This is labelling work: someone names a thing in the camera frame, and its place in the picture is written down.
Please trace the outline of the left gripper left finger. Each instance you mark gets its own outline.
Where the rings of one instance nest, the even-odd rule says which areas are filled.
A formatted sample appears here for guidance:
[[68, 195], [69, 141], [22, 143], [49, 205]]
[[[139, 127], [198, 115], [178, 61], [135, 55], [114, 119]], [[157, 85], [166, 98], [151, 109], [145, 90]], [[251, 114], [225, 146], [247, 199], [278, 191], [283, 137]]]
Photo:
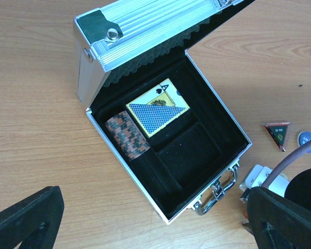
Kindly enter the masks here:
[[0, 212], [0, 248], [53, 248], [64, 212], [59, 186], [48, 186]]

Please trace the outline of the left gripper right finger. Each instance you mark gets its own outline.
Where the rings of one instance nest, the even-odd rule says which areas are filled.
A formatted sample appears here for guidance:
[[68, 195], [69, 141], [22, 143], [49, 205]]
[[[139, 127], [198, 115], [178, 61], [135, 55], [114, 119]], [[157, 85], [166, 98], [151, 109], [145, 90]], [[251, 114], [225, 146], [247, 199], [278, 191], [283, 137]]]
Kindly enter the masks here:
[[254, 187], [247, 214], [258, 248], [311, 248], [311, 212], [296, 203]]

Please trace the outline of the stack of poker chips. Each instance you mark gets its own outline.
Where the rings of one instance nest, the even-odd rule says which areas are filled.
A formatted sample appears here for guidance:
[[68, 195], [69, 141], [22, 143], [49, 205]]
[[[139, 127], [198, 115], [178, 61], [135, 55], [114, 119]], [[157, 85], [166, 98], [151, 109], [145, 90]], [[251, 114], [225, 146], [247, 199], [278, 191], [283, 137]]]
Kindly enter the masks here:
[[122, 111], [105, 122], [107, 130], [124, 154], [134, 160], [150, 149], [146, 138], [127, 111]]

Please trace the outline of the blue playing card deck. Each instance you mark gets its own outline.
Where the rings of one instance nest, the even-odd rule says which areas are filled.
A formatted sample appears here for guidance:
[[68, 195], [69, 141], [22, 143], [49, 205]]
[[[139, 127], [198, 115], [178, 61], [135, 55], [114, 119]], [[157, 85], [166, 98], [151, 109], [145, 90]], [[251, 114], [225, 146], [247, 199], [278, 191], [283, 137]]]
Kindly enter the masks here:
[[150, 138], [174, 119], [190, 109], [170, 79], [165, 79], [153, 88], [126, 104], [126, 108]]

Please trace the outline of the aluminium poker case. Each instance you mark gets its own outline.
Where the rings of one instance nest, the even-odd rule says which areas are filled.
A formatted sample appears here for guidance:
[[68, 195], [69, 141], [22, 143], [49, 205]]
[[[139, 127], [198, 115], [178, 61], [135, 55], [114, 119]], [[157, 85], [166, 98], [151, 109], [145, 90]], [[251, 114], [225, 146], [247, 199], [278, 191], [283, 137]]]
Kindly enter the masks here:
[[74, 19], [77, 96], [166, 224], [207, 213], [252, 145], [188, 50], [250, 1], [116, 1]]

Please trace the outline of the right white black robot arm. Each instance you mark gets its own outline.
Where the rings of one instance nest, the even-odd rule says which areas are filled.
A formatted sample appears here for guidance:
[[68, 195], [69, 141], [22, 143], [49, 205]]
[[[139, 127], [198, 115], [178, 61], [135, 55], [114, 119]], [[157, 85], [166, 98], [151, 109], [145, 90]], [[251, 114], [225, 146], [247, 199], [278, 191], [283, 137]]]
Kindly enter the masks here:
[[285, 198], [311, 211], [311, 168], [290, 181], [285, 191]]

